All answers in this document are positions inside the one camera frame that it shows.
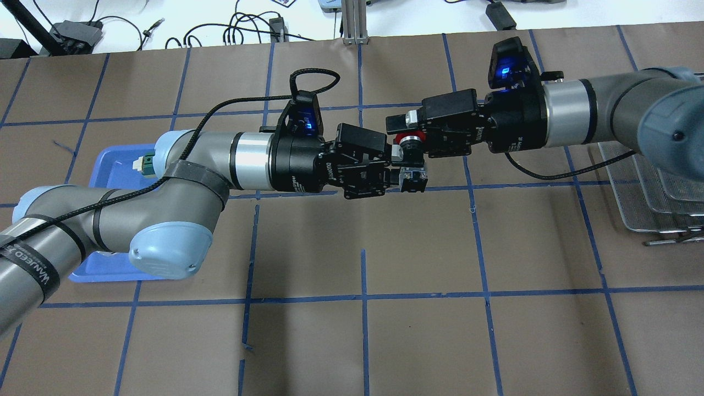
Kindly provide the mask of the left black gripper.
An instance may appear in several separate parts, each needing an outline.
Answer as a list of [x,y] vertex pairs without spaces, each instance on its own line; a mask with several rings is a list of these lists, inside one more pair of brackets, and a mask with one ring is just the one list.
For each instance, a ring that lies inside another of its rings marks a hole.
[[277,126],[272,138],[275,191],[317,194],[331,185],[341,188],[347,200],[383,196],[388,188],[403,189],[404,166],[401,145],[350,124],[339,124],[329,142],[317,135],[295,135],[285,125]]

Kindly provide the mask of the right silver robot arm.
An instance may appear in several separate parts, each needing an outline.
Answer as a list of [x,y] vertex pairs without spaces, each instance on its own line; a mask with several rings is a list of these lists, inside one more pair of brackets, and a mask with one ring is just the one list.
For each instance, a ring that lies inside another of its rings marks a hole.
[[401,145],[418,135],[430,157],[618,142],[654,167],[702,182],[702,78],[688,68],[543,83],[528,78],[488,93],[473,89],[425,98],[420,108],[386,118]]

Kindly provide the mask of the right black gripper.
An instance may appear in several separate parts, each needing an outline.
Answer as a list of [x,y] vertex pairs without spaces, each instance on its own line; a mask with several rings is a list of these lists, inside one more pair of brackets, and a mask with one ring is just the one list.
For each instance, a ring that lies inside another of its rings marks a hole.
[[485,142],[492,153],[538,150],[547,142],[547,107],[540,89],[500,90],[486,95],[467,89],[424,98],[421,109],[385,118],[387,135],[425,133],[431,158],[470,155]]

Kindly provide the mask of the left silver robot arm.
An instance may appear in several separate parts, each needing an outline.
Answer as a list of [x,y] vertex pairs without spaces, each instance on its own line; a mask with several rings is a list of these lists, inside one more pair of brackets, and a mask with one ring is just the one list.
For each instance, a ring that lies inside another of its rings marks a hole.
[[319,193],[348,200],[398,185],[385,134],[341,124],[331,142],[279,131],[170,131],[143,190],[77,185],[23,195],[2,231],[2,336],[45,303],[90,254],[124,253],[144,273],[183,280],[201,268],[231,191]]

